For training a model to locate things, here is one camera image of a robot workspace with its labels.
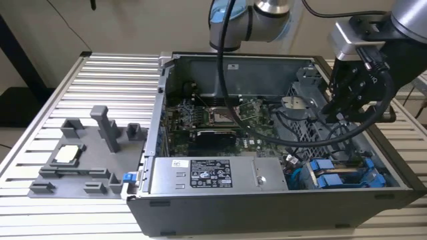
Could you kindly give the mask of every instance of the circuit board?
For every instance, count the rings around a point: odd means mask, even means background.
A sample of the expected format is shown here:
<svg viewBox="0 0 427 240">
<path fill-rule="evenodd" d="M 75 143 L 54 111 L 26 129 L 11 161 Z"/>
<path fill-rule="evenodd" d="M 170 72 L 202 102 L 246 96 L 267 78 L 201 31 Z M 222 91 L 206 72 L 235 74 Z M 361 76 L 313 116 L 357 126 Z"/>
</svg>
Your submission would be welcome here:
<svg viewBox="0 0 427 240">
<path fill-rule="evenodd" d="M 243 98 L 235 112 L 263 135 L 278 137 L 269 106 L 257 97 Z M 225 106 L 195 106 L 191 101 L 167 107 L 170 157 L 283 157 L 287 151 L 249 136 Z"/>
</svg>

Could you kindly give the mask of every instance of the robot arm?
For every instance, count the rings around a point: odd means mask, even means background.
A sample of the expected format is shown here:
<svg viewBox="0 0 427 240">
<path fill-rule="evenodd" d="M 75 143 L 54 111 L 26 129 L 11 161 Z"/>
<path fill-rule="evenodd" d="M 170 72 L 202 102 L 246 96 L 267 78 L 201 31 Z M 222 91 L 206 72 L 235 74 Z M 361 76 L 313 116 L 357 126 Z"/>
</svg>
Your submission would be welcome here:
<svg viewBox="0 0 427 240">
<path fill-rule="evenodd" d="M 219 48 L 223 19 L 229 0 L 215 0 L 210 10 L 210 45 Z M 290 28 L 289 0 L 255 0 L 247 6 L 246 0 L 235 2 L 225 43 L 225 52 L 241 48 L 242 41 L 271 42 L 286 35 Z"/>
<path fill-rule="evenodd" d="M 398 0 L 391 14 L 385 15 L 381 20 L 375 20 L 370 18 L 370 16 L 361 16 L 365 12 L 333 15 L 318 13 L 318 16 L 323 18 L 354 16 L 349 22 L 350 26 L 347 26 L 345 30 L 337 25 L 337 36 L 333 36 L 333 39 L 338 39 L 339 41 L 337 41 L 337 43 L 341 43 L 343 47 L 337 47 L 337 52 L 341 53 L 341 55 L 337 55 L 338 58 L 330 81 L 333 99 L 325 106 L 322 113 L 329 116 L 327 121 L 330 123 L 338 121 L 345 122 L 345 120 L 347 122 L 362 123 L 345 135 L 334 139 L 313 142 L 286 141 L 262 135 L 241 120 L 234 110 L 226 84 L 223 58 L 225 52 L 238 49 L 241 41 L 246 39 L 242 38 L 242 34 L 238 34 L 239 28 L 229 28 L 229 26 L 233 26 L 239 17 L 243 18 L 247 13 L 246 8 L 237 13 L 237 9 L 234 8 L 235 3 L 237 0 L 230 0 L 227 8 L 219 10 L 221 13 L 225 12 L 221 18 L 223 20 L 214 22 L 217 24 L 221 23 L 222 27 L 214 28 L 214 26 L 211 26 L 211 41 L 218 37 L 218 45 L 215 42 L 211 42 L 211 46 L 218 49 L 218 79 L 225 102 L 234 121 L 254 137 L 274 144 L 295 148 L 329 146 L 359 135 L 373 124 L 385 119 L 385 112 L 390 109 L 390 103 L 399 88 L 410 83 L 427 68 L 427 41 L 425 41 L 427 30 L 422 27 L 427 24 L 427 0 Z M 263 17 L 274 19 L 274 16 L 277 16 L 275 13 L 261 13 L 261 11 L 275 8 L 263 8 L 258 5 L 261 3 L 261 6 L 270 4 L 278 7 L 282 6 L 279 3 L 283 4 L 285 1 L 255 1 L 254 9 L 258 9 L 257 13 L 259 13 L 259 15 L 257 14 L 254 16 L 259 19 L 265 19 Z M 289 11 L 287 13 L 279 14 L 282 14 L 281 17 L 290 15 Z M 247 17 L 247 25 L 243 24 L 242 26 L 249 27 L 251 18 L 250 15 Z M 271 41 L 271 35 L 261 37 L 259 40 Z M 347 59 L 346 55 L 351 54 L 357 55 L 357 57 Z M 371 107 L 366 113 L 362 113 L 361 109 L 370 101 L 378 101 L 378 104 Z"/>
<path fill-rule="evenodd" d="M 383 16 L 381 11 L 321 14 L 303 0 L 313 14 L 322 18 L 349 17 L 339 20 L 330 34 L 330 42 L 337 54 L 330 89 L 333 99 L 322 113 L 330 123 L 346 119 L 365 122 L 378 110 L 371 106 L 366 113 L 361 108 L 371 101 L 385 98 L 385 81 L 375 73 L 362 54 L 379 55 L 394 81 L 394 95 L 427 68 L 427 0 L 398 0 L 393 11 Z M 211 9 L 210 45 L 219 49 L 223 19 L 229 0 L 217 0 Z M 271 42 L 281 39 L 290 28 L 291 11 L 287 0 L 255 0 L 247 6 L 246 0 L 237 0 L 229 21 L 225 52 L 241 48 L 242 41 Z M 394 110 L 377 122 L 394 122 Z"/>
</svg>

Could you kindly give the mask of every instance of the black cable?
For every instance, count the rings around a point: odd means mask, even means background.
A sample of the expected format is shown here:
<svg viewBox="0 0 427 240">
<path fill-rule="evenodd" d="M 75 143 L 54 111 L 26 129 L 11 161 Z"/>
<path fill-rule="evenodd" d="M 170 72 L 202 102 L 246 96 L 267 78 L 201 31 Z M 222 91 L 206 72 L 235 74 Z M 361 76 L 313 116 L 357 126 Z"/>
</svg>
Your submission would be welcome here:
<svg viewBox="0 0 427 240">
<path fill-rule="evenodd" d="M 211 6 L 209 7 L 209 14 L 207 14 L 207 25 L 209 25 L 209 29 L 211 29 L 211 12 L 213 12 L 214 3 L 215 3 L 215 0 L 213 0 Z"/>
<path fill-rule="evenodd" d="M 315 15 L 318 18 L 323 19 L 335 19 L 335 18 L 347 18 L 354 16 L 363 16 L 363 15 L 385 15 L 386 11 L 357 11 L 357 12 L 347 12 L 347 13 L 338 13 L 338 14 L 323 14 L 317 12 L 309 5 L 307 0 L 302 0 L 302 4 L 307 8 L 309 12 Z"/>
<path fill-rule="evenodd" d="M 415 119 L 418 119 L 423 113 L 423 110 L 425 110 L 425 107 L 422 107 L 419 110 L 418 110 L 418 113 L 415 115 Z"/>
<path fill-rule="evenodd" d="M 279 110 L 278 110 L 278 113 L 281 114 L 281 116 L 282 116 L 285 119 L 287 119 L 287 120 L 290 120 L 290 121 L 293 121 L 293 122 L 302 122 L 302 121 L 306 121 L 306 120 L 310 119 L 309 117 L 307 117 L 307 118 L 303 118 L 303 119 L 298 119 L 298 118 L 290 117 L 289 115 L 286 115 L 285 112 L 282 112 L 282 111 L 279 111 Z"/>
<path fill-rule="evenodd" d="M 74 28 L 70 26 L 66 18 L 63 17 L 61 11 L 57 9 L 57 7 L 54 6 L 54 4 L 51 3 L 50 0 L 46 0 L 49 2 L 49 4 L 53 6 L 53 8 L 55 9 L 58 15 L 61 16 L 61 18 L 63 19 L 65 23 L 67 24 L 67 27 L 70 28 L 70 30 L 74 32 L 74 34 L 78 36 L 78 38 L 82 40 L 82 42 L 85 43 L 86 47 L 89 48 L 89 50 L 93 52 L 93 49 L 90 47 L 90 45 L 87 44 L 87 42 L 83 40 L 83 38 L 81 37 L 81 35 L 77 33 L 77 31 L 74 30 Z"/>
<path fill-rule="evenodd" d="M 262 135 L 257 131 L 253 130 L 253 128 L 241 120 L 234 105 L 230 100 L 229 96 L 229 90 L 226 85 L 226 77 L 225 77 L 225 44 L 226 44 L 226 35 L 227 35 L 227 29 L 229 29 L 229 22 L 233 14 L 233 9 L 235 6 L 237 0 L 230 0 L 226 16 L 223 20 L 223 26 L 222 26 L 222 32 L 221 32 L 221 40 L 219 40 L 219 48 L 218 48 L 218 55 L 217 55 L 217 69 L 218 69 L 218 79 L 221 84 L 221 90 L 225 97 L 226 106 L 229 108 L 230 114 L 233 116 L 234 121 L 238 123 L 241 128 L 245 129 L 245 131 L 253 135 L 254 137 L 278 145 L 283 145 L 287 147 L 295 147 L 295 148 L 315 148 L 315 147 L 325 147 L 337 143 L 341 143 L 350 138 L 358 136 L 369 127 L 377 123 L 378 119 L 383 116 L 386 110 L 389 109 L 390 102 L 394 99 L 395 96 L 395 84 L 393 77 L 387 70 L 379 69 L 378 71 L 378 77 L 379 79 L 383 79 L 386 82 L 386 93 L 383 97 L 383 101 L 381 102 L 375 113 L 371 115 L 371 117 L 366 120 L 365 123 L 362 123 L 353 131 L 347 132 L 345 135 L 341 135 L 330 140 L 321 140 L 321 141 L 313 141 L 313 142 L 298 142 L 298 141 L 286 141 L 278 138 L 273 138 L 269 136 Z"/>
<path fill-rule="evenodd" d="M 7 146 L 7 145 L 4 145 L 4 144 L 2 144 L 2 143 L 0 143 L 0 146 L 4 147 L 4 148 L 7 148 L 7 149 L 12 149 L 11 146 Z"/>
<path fill-rule="evenodd" d="M 407 97 L 406 97 L 406 99 L 405 99 L 405 102 L 403 102 L 403 107 L 405 107 L 406 104 L 407 104 L 407 101 L 409 101 L 409 99 L 410 99 L 410 96 L 411 96 L 414 90 L 415 90 L 415 87 L 413 87 L 411 91 L 409 92 L 409 95 L 407 95 Z"/>
<path fill-rule="evenodd" d="M 282 126 L 297 136 L 297 139 L 301 139 L 301 135 L 298 134 L 298 132 L 286 124 L 286 122 L 283 121 L 279 112 L 275 113 L 275 116 L 279 120 L 279 123 L 282 124 Z"/>
<path fill-rule="evenodd" d="M 279 123 L 282 124 L 282 126 L 295 135 L 297 140 L 299 141 L 299 140 L 302 139 L 302 136 L 301 136 L 299 133 L 286 124 L 286 122 L 283 121 L 283 119 L 282 119 L 282 117 L 281 117 L 281 112 L 279 112 L 279 111 L 275 112 L 275 117 L 278 118 Z M 294 150 L 293 150 L 293 149 L 287 149 L 287 152 L 289 152 L 293 156 L 295 156 L 295 157 L 298 158 L 298 160 L 302 162 L 303 160 L 302 160 L 302 158 L 298 156 L 298 153 L 297 153 L 299 149 L 301 149 L 299 147 L 297 147 Z"/>
</svg>

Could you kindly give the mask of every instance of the gray plastic post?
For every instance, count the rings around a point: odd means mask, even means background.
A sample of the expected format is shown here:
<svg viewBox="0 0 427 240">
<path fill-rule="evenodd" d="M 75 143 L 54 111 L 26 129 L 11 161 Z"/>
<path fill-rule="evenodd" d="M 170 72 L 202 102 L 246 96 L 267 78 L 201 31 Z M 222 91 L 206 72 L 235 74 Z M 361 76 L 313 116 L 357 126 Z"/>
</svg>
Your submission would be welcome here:
<svg viewBox="0 0 427 240">
<path fill-rule="evenodd" d="M 102 136 L 105 136 L 110 151 L 113 153 L 117 153 L 121 151 L 121 146 L 117 140 L 117 131 L 114 130 L 109 121 L 107 112 L 109 112 L 107 106 L 95 105 L 90 115 L 91 115 L 91 118 L 95 119 L 98 122 L 99 131 Z"/>
</svg>

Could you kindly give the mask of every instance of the blue latch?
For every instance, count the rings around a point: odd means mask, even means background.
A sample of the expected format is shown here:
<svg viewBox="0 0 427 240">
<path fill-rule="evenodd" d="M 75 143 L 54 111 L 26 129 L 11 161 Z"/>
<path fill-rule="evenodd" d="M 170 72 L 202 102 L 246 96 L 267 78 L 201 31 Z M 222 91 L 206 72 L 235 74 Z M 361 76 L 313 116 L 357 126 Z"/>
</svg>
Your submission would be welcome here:
<svg viewBox="0 0 427 240">
<path fill-rule="evenodd" d="M 338 188 L 343 186 L 343 181 L 338 174 L 326 174 L 318 178 L 319 187 L 323 188 Z"/>
<path fill-rule="evenodd" d="M 314 171 L 321 169 L 335 169 L 334 163 L 330 159 L 315 159 L 310 162 L 310 165 Z"/>
<path fill-rule="evenodd" d="M 135 184 L 137 183 L 137 173 L 126 173 L 123 175 L 123 182 L 129 184 Z"/>
</svg>

